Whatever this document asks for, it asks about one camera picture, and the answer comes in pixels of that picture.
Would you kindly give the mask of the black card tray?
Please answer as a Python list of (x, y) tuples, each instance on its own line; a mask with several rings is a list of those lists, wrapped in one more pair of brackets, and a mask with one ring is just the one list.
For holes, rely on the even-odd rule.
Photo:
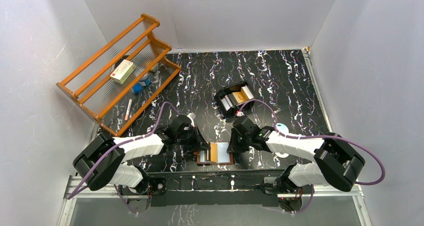
[[(254, 99), (258, 99), (257, 94), (254, 92), (254, 89), (250, 86), (250, 84), (247, 81), (240, 81), (240, 82), (234, 83), (234, 84), (232, 84), (230, 86), (221, 88), (214, 95), (213, 99), (215, 100), (215, 102), (216, 102), (216, 104), (218, 106), (218, 110), (219, 110), (219, 112), (220, 112), (220, 114), (222, 115), (223, 118), (233, 117), (236, 114), (236, 112), (238, 110), (240, 110), (241, 106), (245, 102), (248, 101), (247, 100), (247, 101), (245, 101), (243, 103), (237, 104), (237, 102), (235, 101), (234, 97), (232, 96), (232, 93), (233, 92), (239, 92), (239, 91), (241, 92), (241, 87), (242, 86), (245, 86), (245, 85), (247, 85), (250, 88), (251, 92), (254, 95)], [(231, 109), (229, 109), (228, 111), (225, 111), (225, 109), (224, 109), (224, 107), (223, 107), (223, 105), (221, 103), (221, 98), (223, 98), (223, 97), (225, 97), (232, 104)]]

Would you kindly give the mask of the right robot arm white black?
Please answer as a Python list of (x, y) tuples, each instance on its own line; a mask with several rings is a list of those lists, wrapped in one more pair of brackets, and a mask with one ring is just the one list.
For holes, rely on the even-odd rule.
[(295, 193), (305, 185), (330, 185), (349, 192), (365, 166), (364, 158), (338, 134), (309, 138), (285, 134), (271, 126), (260, 128), (249, 117), (240, 116), (232, 124), (227, 151), (243, 153), (250, 147), (270, 153), (286, 153), (309, 161), (293, 164), (274, 180), (264, 178), (262, 186), (268, 194)]

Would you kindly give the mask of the gold credit card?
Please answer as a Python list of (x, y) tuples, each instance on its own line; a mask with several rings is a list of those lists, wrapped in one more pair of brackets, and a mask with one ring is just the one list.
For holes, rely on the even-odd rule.
[(217, 143), (210, 142), (210, 161), (211, 162), (214, 162), (214, 163), (219, 162), (218, 150), (219, 148)]
[(234, 97), (237, 104), (243, 103), (248, 100), (248, 98), (242, 92), (233, 92), (232, 96)]

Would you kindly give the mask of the brown leather card holder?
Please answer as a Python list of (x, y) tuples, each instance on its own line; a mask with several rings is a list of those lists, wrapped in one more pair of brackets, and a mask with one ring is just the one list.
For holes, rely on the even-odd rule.
[(210, 143), (210, 149), (194, 152), (196, 162), (200, 165), (232, 165), (233, 154), (227, 152), (229, 142)]

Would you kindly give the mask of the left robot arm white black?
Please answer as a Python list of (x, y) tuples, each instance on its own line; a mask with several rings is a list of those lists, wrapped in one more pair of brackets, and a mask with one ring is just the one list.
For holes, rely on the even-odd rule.
[(211, 148), (194, 123), (192, 114), (180, 114), (170, 124), (159, 126), (145, 136), (111, 137), (100, 134), (76, 156), (72, 165), (91, 191), (113, 184), (144, 194), (152, 187), (152, 178), (142, 168), (126, 162), (164, 154), (176, 147), (189, 152)]

